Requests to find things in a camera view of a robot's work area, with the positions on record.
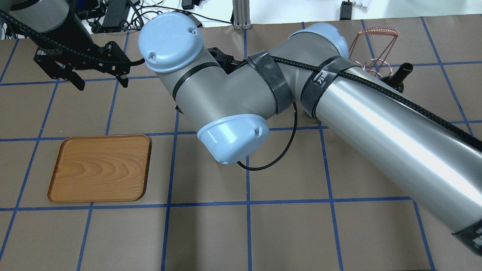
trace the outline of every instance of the light blue joint cap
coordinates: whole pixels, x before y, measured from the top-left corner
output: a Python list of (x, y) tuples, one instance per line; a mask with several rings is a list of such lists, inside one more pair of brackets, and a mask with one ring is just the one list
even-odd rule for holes
[(327, 23), (316, 23), (305, 29), (296, 31), (295, 33), (291, 34), (290, 37), (303, 32), (315, 33), (326, 38), (331, 43), (333, 43), (341, 56), (348, 57), (347, 41), (345, 40), (345, 38), (340, 36), (340, 33), (338, 33), (338, 29), (336, 29), (336, 27)]
[(232, 164), (240, 161), (265, 142), (269, 135), (266, 120), (254, 114), (221, 118), (202, 127), (198, 139), (216, 161)]
[(138, 39), (146, 65), (154, 72), (172, 72), (191, 63), (201, 52), (203, 38), (196, 24), (178, 12), (148, 21)]

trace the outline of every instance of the brown table surface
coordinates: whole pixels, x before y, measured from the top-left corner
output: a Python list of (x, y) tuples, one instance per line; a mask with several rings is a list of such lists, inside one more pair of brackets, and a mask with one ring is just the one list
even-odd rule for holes
[[(482, 137), (482, 16), (330, 22), (349, 44), (364, 27), (401, 32), (388, 62), (414, 64), (407, 97)], [(312, 23), (202, 28), (206, 47), (242, 59)], [(137, 33), (97, 34), (140, 58)], [(384, 37), (360, 39), (353, 58), (377, 54)], [(80, 92), (33, 63), (29, 39), (0, 41), (0, 270), (473, 270), (482, 258), (417, 206), (328, 127), (300, 114), (278, 164), (247, 173), (221, 165), (197, 140), (145, 65), (124, 89), (83, 71)], [(268, 121), (249, 158), (266, 164), (284, 148), (291, 110)], [(51, 203), (47, 190), (63, 139), (146, 134), (147, 189), (134, 202)]]

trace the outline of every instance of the wooden tray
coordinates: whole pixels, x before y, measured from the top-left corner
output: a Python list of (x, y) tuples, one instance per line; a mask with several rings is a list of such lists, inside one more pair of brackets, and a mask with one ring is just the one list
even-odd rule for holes
[(137, 200), (146, 190), (149, 158), (146, 135), (67, 138), (47, 198), (54, 203)]

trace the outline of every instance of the black velcro strap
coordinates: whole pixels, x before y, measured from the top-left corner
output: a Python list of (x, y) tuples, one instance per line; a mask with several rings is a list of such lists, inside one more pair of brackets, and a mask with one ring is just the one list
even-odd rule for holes
[(173, 89), (173, 98), (174, 98), (174, 101), (176, 100), (176, 95), (177, 95), (177, 92), (179, 91), (179, 88), (181, 87), (181, 85), (187, 80), (189, 79), (189, 77), (193, 76), (196, 72), (204, 69), (204, 68), (208, 68), (208, 67), (221, 67), (218, 63), (215, 63), (215, 62), (206, 62), (206, 63), (202, 63), (202, 64), (199, 64), (195, 67), (193, 67), (192, 69), (188, 70), (176, 83), (176, 85), (174, 86), (174, 89)]
[(308, 110), (312, 118), (316, 118), (315, 111), (321, 96), (325, 93), (328, 86), (335, 80), (338, 74), (352, 67), (359, 67), (353, 61), (341, 57), (333, 56), (324, 61), (319, 67), (323, 67), (320, 72), (313, 72), (301, 91), (301, 104)]
[(276, 101), (276, 114), (280, 114), (290, 107), (292, 103), (290, 86), (273, 58), (266, 51), (261, 51), (247, 57), (246, 62), (263, 78), (273, 93)]
[(453, 235), (473, 253), (482, 256), (482, 219)]

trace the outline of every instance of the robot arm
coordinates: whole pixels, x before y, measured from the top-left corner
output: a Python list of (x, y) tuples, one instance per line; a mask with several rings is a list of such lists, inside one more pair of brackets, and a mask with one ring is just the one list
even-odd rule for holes
[(229, 75), (181, 14), (161, 14), (146, 24), (139, 48), (218, 162), (249, 155), (268, 137), (265, 119), (300, 102), (482, 255), (481, 142), (447, 130), (440, 124), (450, 124), (429, 119), (424, 109), (353, 67), (333, 26), (298, 31)]
[(144, 62), (131, 62), (113, 41), (96, 45), (65, 0), (6, 1), (0, 6), (0, 18), (22, 29), (38, 45), (34, 60), (48, 76), (71, 81), (79, 90), (85, 82), (75, 70), (108, 73), (127, 87), (130, 67)]

